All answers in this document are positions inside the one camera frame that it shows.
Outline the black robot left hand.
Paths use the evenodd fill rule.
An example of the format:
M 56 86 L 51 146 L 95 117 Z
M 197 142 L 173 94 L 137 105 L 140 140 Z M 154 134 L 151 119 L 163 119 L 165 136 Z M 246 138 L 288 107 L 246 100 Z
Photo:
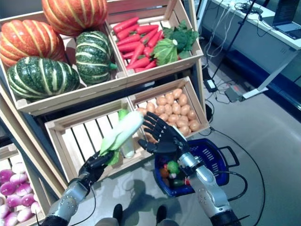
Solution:
M 98 181 L 112 158 L 113 151 L 109 151 L 102 156 L 98 151 L 94 155 L 90 156 L 79 170 L 80 181 L 86 184 L 93 184 Z

